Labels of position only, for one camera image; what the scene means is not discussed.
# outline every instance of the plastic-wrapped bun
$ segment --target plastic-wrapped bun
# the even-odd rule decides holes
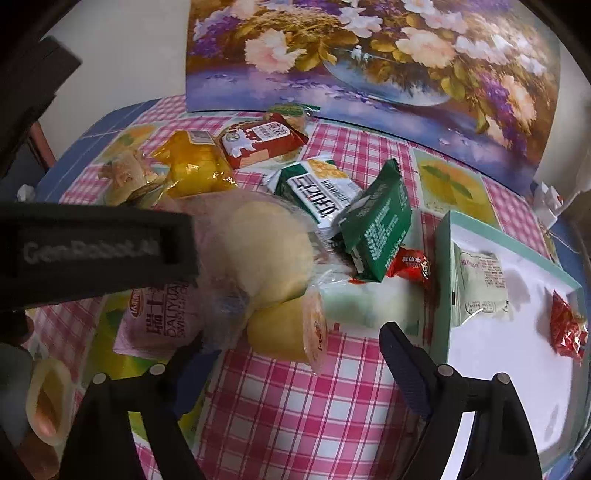
[[[312,245],[305,226],[286,208],[246,203],[228,219],[222,239],[252,310],[305,291],[314,267]]]
[[[271,358],[309,364],[319,374],[326,357],[326,318],[320,292],[310,287],[305,295],[255,312],[248,319],[252,349]]]
[[[242,189],[161,202],[193,217],[204,351],[232,346],[257,309],[302,295],[314,271],[313,220],[279,197]]]

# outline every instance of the cracker package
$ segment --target cracker package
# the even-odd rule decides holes
[[[282,168],[267,187],[312,215],[326,238],[338,233],[335,220],[362,191],[335,162],[321,158],[308,158]]]

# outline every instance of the lemon print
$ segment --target lemon print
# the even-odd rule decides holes
[[[495,212],[479,178],[463,168],[436,158],[421,160],[418,165],[423,190],[428,191],[437,203],[443,204],[438,205],[437,210],[458,210],[481,222],[498,226]]]

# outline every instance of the pink flower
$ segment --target pink flower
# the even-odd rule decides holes
[[[503,130],[499,127],[499,124],[494,121],[488,115],[486,116],[486,121],[488,122],[488,129],[486,129],[486,134],[491,137],[495,142],[499,145],[503,145],[503,147],[509,147],[509,141],[503,135]]]
[[[252,17],[259,9],[256,0],[236,0],[232,5],[232,16],[240,20]]]
[[[270,28],[260,37],[247,40],[244,46],[244,56],[247,63],[253,64],[265,73],[287,73],[296,63],[296,58],[305,50],[288,52],[283,30]]]
[[[397,40],[398,49],[426,67],[442,69],[456,56],[452,44],[433,32],[412,27],[404,27],[401,31],[409,38]]]
[[[509,92],[509,103],[513,107],[513,116],[525,129],[529,130],[530,123],[537,116],[533,98],[527,89],[518,80],[515,80],[513,75],[503,75],[501,85]]]

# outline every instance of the pink package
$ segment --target pink package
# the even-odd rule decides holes
[[[188,282],[132,290],[113,351],[165,360],[190,343],[203,325],[197,309],[197,289]]]

